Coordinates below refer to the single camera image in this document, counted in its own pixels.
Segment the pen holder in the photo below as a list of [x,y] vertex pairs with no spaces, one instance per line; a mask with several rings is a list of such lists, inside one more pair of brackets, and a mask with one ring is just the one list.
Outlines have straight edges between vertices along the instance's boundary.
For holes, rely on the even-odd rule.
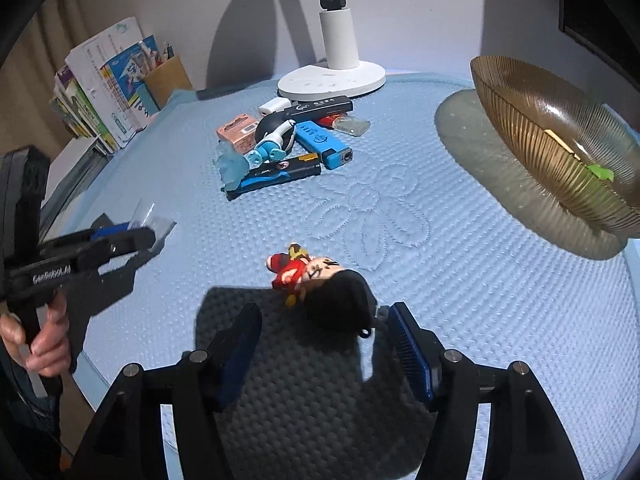
[[193,90],[178,56],[173,56],[145,76],[145,84],[160,109],[175,89]]

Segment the flower pattern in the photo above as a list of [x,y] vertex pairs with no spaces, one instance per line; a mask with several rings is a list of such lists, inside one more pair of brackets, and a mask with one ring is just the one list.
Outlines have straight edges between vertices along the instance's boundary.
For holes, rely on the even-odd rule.
[[316,196],[318,203],[304,223],[311,238],[341,238],[351,263],[373,271],[393,244],[425,243],[430,225],[422,209],[411,202],[420,185],[415,171],[404,164],[380,166],[368,159],[366,153],[354,152],[350,164],[319,179],[319,187],[332,198],[328,200],[325,193]]

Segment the metal screw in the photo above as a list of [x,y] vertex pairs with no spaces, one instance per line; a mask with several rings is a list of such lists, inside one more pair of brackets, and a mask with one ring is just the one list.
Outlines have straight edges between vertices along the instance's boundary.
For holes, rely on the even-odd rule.
[[135,363],[131,363],[122,369],[122,373],[125,375],[125,377],[133,377],[137,375],[139,371],[140,367]]
[[527,366],[526,363],[523,363],[522,361],[514,362],[513,369],[520,375],[527,375],[529,373],[529,367]]
[[209,354],[207,354],[206,350],[194,350],[189,354],[189,361],[192,363],[201,363],[207,357],[209,357]]
[[452,363],[462,361],[462,354],[456,349],[445,350],[444,358]]

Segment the brown box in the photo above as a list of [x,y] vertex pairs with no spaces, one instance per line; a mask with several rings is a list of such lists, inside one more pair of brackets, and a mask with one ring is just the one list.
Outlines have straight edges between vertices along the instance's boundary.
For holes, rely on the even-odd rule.
[[216,131],[220,139],[226,139],[233,145],[236,152],[244,155],[255,148],[255,129],[258,119],[251,115],[240,114],[233,121],[223,124]]
[[160,109],[164,108],[171,96],[171,92],[175,89],[193,90],[193,85],[178,56],[173,56],[158,68],[149,72],[144,81]]

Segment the doll's black hair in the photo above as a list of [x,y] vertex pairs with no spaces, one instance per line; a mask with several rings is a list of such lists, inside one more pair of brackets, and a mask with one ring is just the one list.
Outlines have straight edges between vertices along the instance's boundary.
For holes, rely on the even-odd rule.
[[369,284],[354,270],[341,270],[306,294],[306,316],[317,326],[334,332],[371,335],[376,298]]

